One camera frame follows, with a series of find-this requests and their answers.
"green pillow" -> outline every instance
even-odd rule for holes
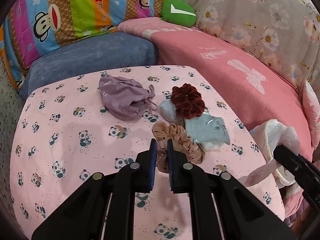
[[[182,0],[165,1],[161,14],[162,20],[185,27],[192,27],[197,20],[195,10]]]

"orange stripe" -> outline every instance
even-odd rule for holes
[[[94,10],[94,18],[96,29],[100,31],[103,26],[110,26],[112,24],[109,17],[109,0],[91,0]]]
[[[4,32],[3,32],[3,26],[0,27],[0,41],[3,41],[4,40]],[[5,53],[5,48],[3,47],[2,49],[0,49],[0,60],[1,62],[4,64],[4,68],[8,74],[8,77],[9,77],[9,80],[13,86],[13,88],[15,90],[18,90],[18,86],[12,76],[12,73],[11,73],[11,69],[10,69],[10,66],[9,66],[9,63],[8,63],[8,59],[7,59],[7,55]]]

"purple fabric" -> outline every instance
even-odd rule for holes
[[[133,80],[107,75],[100,78],[99,90],[102,101],[116,118],[134,120],[142,117],[147,108],[151,108],[151,99],[155,97],[153,86],[150,90]]]

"floral curtain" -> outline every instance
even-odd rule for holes
[[[320,15],[310,0],[184,0],[196,27],[258,58],[302,92],[320,69]]]

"white star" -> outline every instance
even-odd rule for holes
[[[86,31],[82,32],[82,34],[84,36],[90,35],[91,33],[92,33],[92,31],[89,31],[89,30],[86,30]]]
[[[33,4],[32,4],[32,5],[40,4],[40,1],[41,1],[41,0],[33,0]]]

